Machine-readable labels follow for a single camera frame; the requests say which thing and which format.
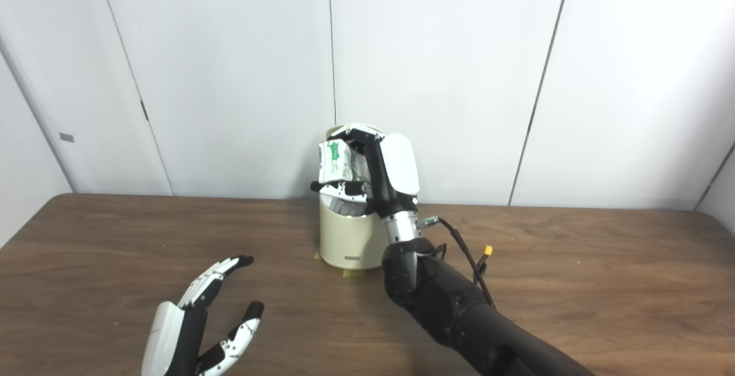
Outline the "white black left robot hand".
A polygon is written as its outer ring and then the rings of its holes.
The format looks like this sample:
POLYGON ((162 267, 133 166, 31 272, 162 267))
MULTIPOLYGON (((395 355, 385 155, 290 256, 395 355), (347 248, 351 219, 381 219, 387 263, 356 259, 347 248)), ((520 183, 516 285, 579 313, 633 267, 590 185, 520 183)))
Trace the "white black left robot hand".
POLYGON ((200 353, 208 308, 233 271, 254 263, 239 255, 210 266, 192 280, 178 303, 158 305, 147 339, 142 375, 223 375, 239 361, 261 324, 265 305, 254 301, 225 338, 200 353))

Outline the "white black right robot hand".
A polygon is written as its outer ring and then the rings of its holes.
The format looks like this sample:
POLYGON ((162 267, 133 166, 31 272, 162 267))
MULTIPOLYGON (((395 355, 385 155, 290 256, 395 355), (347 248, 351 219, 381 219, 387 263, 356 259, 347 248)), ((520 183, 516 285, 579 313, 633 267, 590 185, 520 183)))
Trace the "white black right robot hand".
POLYGON ((343 216, 381 218, 417 211, 419 177, 411 141, 363 124, 331 129, 318 145, 318 179, 310 190, 343 216))

